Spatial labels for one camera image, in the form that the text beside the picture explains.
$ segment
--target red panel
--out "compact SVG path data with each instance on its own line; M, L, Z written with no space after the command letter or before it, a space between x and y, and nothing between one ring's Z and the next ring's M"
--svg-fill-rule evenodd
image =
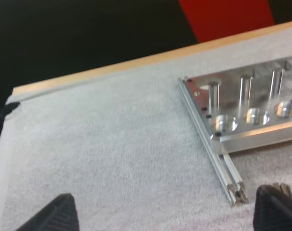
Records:
M274 25L268 0L179 0L199 42Z

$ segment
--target circular hole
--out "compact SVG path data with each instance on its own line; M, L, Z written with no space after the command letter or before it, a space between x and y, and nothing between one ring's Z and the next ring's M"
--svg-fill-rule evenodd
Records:
M228 115L218 115L213 121L213 127L220 132L234 131L237 128L236 118Z
M292 118L292 102L280 102L275 106L275 113L279 117Z
M222 136L222 133L219 132L219 131L217 131L214 135L215 135L215 136Z
M247 124L264 125L268 123L269 115L259 108L250 108L245 116L245 120Z

